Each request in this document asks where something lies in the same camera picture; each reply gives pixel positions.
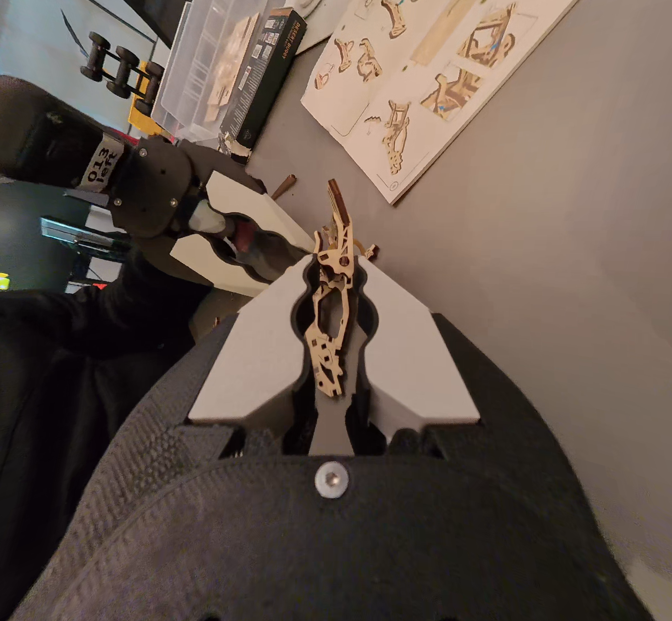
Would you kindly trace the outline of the person's left forearm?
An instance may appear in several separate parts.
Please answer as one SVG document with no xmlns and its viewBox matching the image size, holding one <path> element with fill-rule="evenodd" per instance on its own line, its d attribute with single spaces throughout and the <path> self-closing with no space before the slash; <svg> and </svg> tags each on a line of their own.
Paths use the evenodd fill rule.
<svg viewBox="0 0 672 621">
<path fill-rule="evenodd" d="M 103 289 L 2 294 L 1 353 L 27 357 L 40 343 L 100 358 L 182 353 L 193 346 L 189 321 L 211 289 L 162 272 L 133 249 Z"/>
</svg>

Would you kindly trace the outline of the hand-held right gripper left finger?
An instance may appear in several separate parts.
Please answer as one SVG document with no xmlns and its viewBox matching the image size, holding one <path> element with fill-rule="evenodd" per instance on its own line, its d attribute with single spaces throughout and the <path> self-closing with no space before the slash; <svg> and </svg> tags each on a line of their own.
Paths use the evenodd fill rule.
<svg viewBox="0 0 672 621">
<path fill-rule="evenodd" d="M 243 306 L 187 415 L 196 426 L 270 432 L 286 455 L 309 454 L 316 379 L 305 332 L 315 321 L 315 255 L 302 258 Z"/>
</svg>

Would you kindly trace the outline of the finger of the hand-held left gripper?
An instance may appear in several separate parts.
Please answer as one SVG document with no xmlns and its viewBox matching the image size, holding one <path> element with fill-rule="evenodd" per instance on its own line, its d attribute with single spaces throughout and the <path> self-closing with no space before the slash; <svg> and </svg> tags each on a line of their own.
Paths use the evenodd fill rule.
<svg viewBox="0 0 672 621">
<path fill-rule="evenodd" d="M 309 254 L 314 252 L 315 239 L 268 194 L 253 191 L 217 171 L 211 174 L 206 193 L 214 210 L 240 215 L 254 222 L 258 229 L 283 237 L 291 246 Z"/>
<path fill-rule="evenodd" d="M 242 266 L 220 259 L 203 236 L 191 235 L 178 239 L 170 255 L 210 281 L 216 289 L 256 297 L 270 286 L 268 283 L 253 279 Z"/>
</svg>

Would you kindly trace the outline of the yellow object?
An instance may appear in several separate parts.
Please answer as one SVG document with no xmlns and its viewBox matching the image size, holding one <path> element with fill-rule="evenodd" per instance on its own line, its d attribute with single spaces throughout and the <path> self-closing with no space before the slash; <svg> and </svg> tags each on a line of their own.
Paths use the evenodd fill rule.
<svg viewBox="0 0 672 621">
<path fill-rule="evenodd" d="M 132 91 L 132 102 L 128 121 L 144 136 L 161 136 L 174 140 L 172 134 L 152 118 L 152 111 L 158 101 L 164 68 L 155 62 L 142 61 L 136 70 L 137 81 Z"/>
</svg>

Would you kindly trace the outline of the dark cardboard kit box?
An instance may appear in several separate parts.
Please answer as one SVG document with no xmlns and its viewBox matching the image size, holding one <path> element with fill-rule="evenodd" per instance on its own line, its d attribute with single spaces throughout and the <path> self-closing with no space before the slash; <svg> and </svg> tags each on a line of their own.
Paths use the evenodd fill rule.
<svg viewBox="0 0 672 621">
<path fill-rule="evenodd" d="M 272 9 L 243 63 L 218 136 L 223 153 L 249 160 L 307 29 L 293 8 Z"/>
</svg>

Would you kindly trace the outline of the black wheeled axle part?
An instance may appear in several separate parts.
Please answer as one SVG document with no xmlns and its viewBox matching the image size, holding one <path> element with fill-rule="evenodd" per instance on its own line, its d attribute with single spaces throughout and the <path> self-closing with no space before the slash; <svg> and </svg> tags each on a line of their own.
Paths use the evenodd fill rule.
<svg viewBox="0 0 672 621">
<path fill-rule="evenodd" d="M 164 67 L 156 62 L 141 67 L 129 49 L 117 46 L 113 53 L 110 42 L 99 33 L 91 31 L 88 37 L 91 49 L 80 73 L 96 83 L 105 80 L 107 90 L 124 100 L 135 96 L 142 104 L 139 110 L 147 115 L 158 97 Z"/>
</svg>

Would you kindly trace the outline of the clear plastic container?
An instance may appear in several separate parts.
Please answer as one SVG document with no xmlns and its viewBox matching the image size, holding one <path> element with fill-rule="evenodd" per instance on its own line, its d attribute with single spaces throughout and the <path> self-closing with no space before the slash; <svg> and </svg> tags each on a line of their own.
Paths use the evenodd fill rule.
<svg viewBox="0 0 672 621">
<path fill-rule="evenodd" d="M 215 121 L 204 120 L 216 64 L 235 25 L 258 12 L 243 63 L 247 60 L 267 7 L 268 0 L 192 0 L 185 4 L 152 112 L 152 118 L 176 139 L 218 140 L 227 105 Z"/>
</svg>

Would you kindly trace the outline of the wooden model side frame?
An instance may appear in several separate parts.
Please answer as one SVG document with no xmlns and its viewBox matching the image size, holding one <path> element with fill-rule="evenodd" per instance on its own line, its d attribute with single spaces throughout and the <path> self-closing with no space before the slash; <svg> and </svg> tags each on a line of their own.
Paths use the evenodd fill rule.
<svg viewBox="0 0 672 621">
<path fill-rule="evenodd" d="M 320 267 L 318 287 L 313 294 L 315 318 L 305 332 L 316 388 L 330 398 L 343 394 L 340 351 L 348 331 L 349 293 L 356 267 L 352 222 L 335 179 L 327 183 L 332 206 L 332 221 L 315 232 L 315 256 Z M 341 320 L 337 336 L 321 328 L 321 305 L 334 292 L 341 296 Z"/>
</svg>

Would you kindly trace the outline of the laser-cut wooden sheet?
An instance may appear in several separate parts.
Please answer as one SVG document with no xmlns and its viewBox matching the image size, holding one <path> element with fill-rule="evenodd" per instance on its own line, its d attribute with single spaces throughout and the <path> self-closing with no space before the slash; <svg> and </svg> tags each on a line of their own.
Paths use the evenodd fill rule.
<svg viewBox="0 0 672 621">
<path fill-rule="evenodd" d="M 258 18 L 259 13 L 257 12 L 240 20 L 226 41 L 224 51 L 214 70 L 213 87 L 204 117 L 206 122 L 215 121 L 220 110 L 229 103 Z"/>
</svg>

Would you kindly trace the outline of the open assembly instruction booklet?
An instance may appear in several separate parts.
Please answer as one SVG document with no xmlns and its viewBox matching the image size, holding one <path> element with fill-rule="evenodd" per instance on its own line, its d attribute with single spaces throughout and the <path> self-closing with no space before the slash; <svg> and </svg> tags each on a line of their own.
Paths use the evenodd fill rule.
<svg viewBox="0 0 672 621">
<path fill-rule="evenodd" d="M 578 0 L 351 0 L 301 104 L 389 204 Z"/>
</svg>

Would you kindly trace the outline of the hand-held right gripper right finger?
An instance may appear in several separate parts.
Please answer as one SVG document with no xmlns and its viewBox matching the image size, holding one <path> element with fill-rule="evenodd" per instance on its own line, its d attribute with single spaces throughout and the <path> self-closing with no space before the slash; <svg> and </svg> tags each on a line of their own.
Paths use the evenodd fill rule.
<svg viewBox="0 0 672 621">
<path fill-rule="evenodd" d="M 345 414 L 354 454 L 380 456 L 400 431 L 477 424 L 481 415 L 430 309 L 362 257 L 353 286 L 365 336 Z"/>
</svg>

